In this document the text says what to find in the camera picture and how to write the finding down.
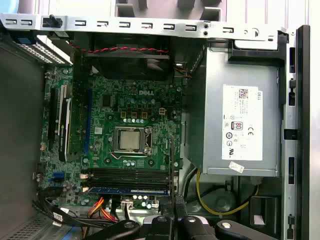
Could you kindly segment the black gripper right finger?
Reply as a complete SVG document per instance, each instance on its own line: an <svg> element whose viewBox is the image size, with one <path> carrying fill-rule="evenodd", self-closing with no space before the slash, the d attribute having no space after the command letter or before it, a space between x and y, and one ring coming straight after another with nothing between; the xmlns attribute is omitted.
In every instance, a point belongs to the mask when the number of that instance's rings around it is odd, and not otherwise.
<svg viewBox="0 0 320 240"><path fill-rule="evenodd" d="M185 240L273 240L274 238L232 220L211 226L206 218L190 215L182 195L174 197L175 216Z"/></svg>

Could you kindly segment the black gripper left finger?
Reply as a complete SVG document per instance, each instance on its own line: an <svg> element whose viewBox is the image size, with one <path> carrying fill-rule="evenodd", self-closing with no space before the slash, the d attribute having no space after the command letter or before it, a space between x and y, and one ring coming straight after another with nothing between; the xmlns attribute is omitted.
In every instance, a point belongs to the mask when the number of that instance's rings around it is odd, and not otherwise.
<svg viewBox="0 0 320 240"><path fill-rule="evenodd" d="M125 219L86 237L87 240L172 240L173 199L161 197L157 215L149 215L143 223Z"/></svg>

